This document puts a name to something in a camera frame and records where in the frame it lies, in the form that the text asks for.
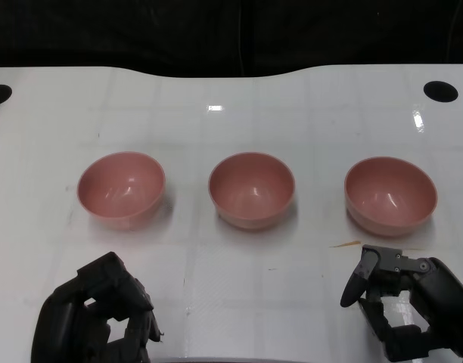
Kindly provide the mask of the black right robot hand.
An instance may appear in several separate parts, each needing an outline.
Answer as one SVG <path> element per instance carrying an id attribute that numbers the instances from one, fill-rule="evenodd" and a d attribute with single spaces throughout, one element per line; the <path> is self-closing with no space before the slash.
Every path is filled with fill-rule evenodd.
<path id="1" fill-rule="evenodd" d="M 429 324 L 393 327 L 384 315 L 384 296 L 409 292 L 409 302 Z M 340 299 L 358 304 L 391 362 L 426 358 L 450 349 L 463 359 L 463 284 L 439 259 L 410 259 L 401 250 L 365 245 Z"/>

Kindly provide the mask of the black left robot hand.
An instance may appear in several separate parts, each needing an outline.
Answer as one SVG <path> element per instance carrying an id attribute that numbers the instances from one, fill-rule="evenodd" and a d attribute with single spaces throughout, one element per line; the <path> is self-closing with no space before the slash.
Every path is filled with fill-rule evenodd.
<path id="1" fill-rule="evenodd" d="M 43 303 L 33 362 L 148 362 L 162 333 L 141 282 L 109 252 L 57 287 Z"/>

